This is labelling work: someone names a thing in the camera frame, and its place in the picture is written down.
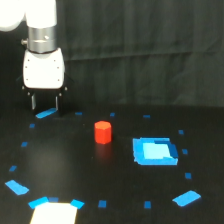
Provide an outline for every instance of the red cube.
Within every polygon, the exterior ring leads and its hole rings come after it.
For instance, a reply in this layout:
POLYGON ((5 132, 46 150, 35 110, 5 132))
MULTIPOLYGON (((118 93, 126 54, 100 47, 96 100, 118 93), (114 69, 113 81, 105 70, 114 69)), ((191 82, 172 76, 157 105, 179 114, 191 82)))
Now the red cube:
POLYGON ((107 144, 111 142, 112 130, 111 124, 106 121, 95 123, 95 141, 99 144, 107 144))

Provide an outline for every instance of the blue tape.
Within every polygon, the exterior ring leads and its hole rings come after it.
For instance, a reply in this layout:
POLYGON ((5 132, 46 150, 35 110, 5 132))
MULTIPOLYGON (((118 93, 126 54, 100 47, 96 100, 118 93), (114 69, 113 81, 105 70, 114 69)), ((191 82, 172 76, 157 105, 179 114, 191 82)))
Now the blue tape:
POLYGON ((76 112, 75 115, 82 115, 82 112, 76 112))
POLYGON ((199 198, 201 198, 201 195, 197 194, 194 191, 188 191, 187 193, 182 194, 177 198, 174 198, 173 201, 176 202, 179 206, 183 207, 199 198))
POLYGON ((35 124, 30 124, 30 128, 35 128, 35 124))
POLYGON ((184 135, 184 131, 183 130, 179 130, 179 134, 180 135, 184 135))
POLYGON ((182 152, 183 152, 184 155, 187 155, 188 154, 187 149, 182 149, 182 152))
POLYGON ((55 198, 55 197, 51 197, 51 198, 48 198, 49 202, 58 202, 58 198, 55 198))
POLYGON ((47 197, 43 197, 43 198, 39 198, 35 201, 31 201, 28 203, 28 205, 30 206, 30 208, 34 209, 36 208, 38 205, 42 205, 44 203, 47 203, 49 202, 48 198, 47 197))
POLYGON ((177 148, 174 144, 168 144, 169 150, 170 150, 170 155, 173 158, 178 158, 178 152, 177 152, 177 148))
POLYGON ((144 118, 150 118, 150 115, 143 115, 144 118))
POLYGON ((81 202, 81 201, 77 201, 77 200, 72 200, 71 205, 73 205, 74 207, 80 209, 83 207, 85 203, 81 202))
POLYGON ((42 118, 44 118, 44 117, 47 117, 47 116, 49 116, 49 115, 55 113, 56 111, 57 111, 56 108, 51 108, 51 109, 49 109, 49 110, 46 110, 46 111, 44 111, 44 112, 41 112, 41 113, 37 114, 36 117, 39 118, 39 119, 42 119, 42 118))
POLYGON ((185 178, 186 179, 191 179, 191 173, 185 173, 185 178))
POLYGON ((151 202, 150 201, 145 201, 144 208, 145 209, 150 209, 151 208, 151 202))
POLYGON ((28 145, 28 142, 23 142, 21 147, 27 147, 27 145, 28 145))
POLYGON ((133 151, 134 151, 134 162, 139 165, 153 165, 153 166, 176 166, 178 163, 177 158, 163 158, 163 159, 145 159, 143 143, 154 143, 155 141, 169 141, 168 138, 141 138, 133 139, 133 151))
POLYGON ((16 168, 17 168, 17 166, 11 166, 11 168, 9 169, 9 172, 13 172, 13 171, 15 171, 16 168))
POLYGON ((174 144, 171 144, 170 141, 155 141, 155 144, 167 144, 170 150, 170 155, 173 158, 178 158, 177 148, 174 144))
POLYGON ((100 200, 99 204, 98 204, 98 207, 99 208, 106 208, 107 207, 107 201, 100 200))
POLYGON ((9 182, 5 183, 5 185, 7 187, 9 187, 14 193, 16 193, 17 195, 22 195, 22 194, 26 194, 29 189, 26 187, 23 187, 22 185, 18 184, 16 181, 14 180, 10 180, 9 182))

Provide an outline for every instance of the black backdrop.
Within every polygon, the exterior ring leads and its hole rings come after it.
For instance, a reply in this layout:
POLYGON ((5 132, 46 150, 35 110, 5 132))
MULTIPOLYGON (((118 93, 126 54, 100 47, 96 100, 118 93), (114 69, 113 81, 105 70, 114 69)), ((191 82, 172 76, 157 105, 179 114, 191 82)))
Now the black backdrop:
MULTIPOLYGON (((69 104, 224 106, 221 0, 57 0, 69 104)), ((25 22, 0 33, 0 100, 21 100, 25 22)))

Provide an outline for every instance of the black tabletop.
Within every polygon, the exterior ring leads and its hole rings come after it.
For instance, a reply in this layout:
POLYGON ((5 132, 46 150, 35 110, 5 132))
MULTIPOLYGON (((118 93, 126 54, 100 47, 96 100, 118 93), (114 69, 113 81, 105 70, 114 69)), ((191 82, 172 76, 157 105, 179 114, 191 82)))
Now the black tabletop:
POLYGON ((2 110, 0 223, 28 224, 33 214, 28 203, 42 197, 84 202, 77 224, 223 223, 223 109, 104 106, 77 112, 82 115, 70 111, 37 119, 22 107, 2 110), (113 141, 105 146, 94 141, 94 123, 101 120, 112 125, 113 141), (140 137, 170 138, 178 165, 134 162, 132 140, 140 137), (13 165, 17 169, 9 172, 13 165), (29 192, 17 196, 5 185, 10 180, 29 192), (190 190, 201 199, 185 207, 172 201, 190 190), (100 200, 106 208, 98 207, 100 200), (151 209, 144 208, 145 201, 151 209))

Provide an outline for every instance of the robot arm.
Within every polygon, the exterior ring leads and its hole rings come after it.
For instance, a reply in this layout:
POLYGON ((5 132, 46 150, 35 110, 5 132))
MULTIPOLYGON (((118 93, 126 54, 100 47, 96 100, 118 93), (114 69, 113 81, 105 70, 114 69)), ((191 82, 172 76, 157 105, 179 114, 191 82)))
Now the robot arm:
MULTIPOLYGON (((16 29, 26 21, 28 38, 22 41, 27 45, 23 63, 23 81, 29 91, 54 89, 62 98, 65 66, 61 49, 56 38, 56 0, 0 0, 0 31, 16 29)), ((32 109, 36 107, 35 94, 32 109)))
POLYGON ((0 31, 16 29, 25 16, 25 0, 0 0, 0 31))

